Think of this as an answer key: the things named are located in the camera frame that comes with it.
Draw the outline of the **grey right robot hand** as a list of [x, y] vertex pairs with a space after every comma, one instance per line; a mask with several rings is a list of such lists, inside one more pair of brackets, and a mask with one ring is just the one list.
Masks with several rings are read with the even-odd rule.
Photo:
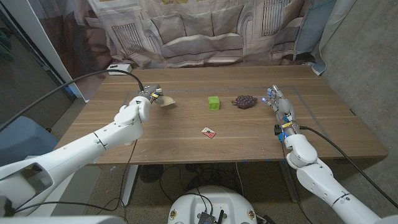
[[275, 112], [277, 125], [276, 135], [283, 134], [287, 138], [294, 134], [300, 134], [300, 128], [296, 123], [293, 104], [288, 100], [277, 85], [272, 85], [267, 90], [267, 96], [262, 101]]

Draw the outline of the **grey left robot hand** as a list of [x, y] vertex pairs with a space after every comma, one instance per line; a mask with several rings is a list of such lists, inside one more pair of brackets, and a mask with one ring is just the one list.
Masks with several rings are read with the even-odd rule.
[[162, 105], [164, 103], [163, 91], [159, 84], [151, 84], [138, 91], [139, 96], [147, 98], [151, 103]]

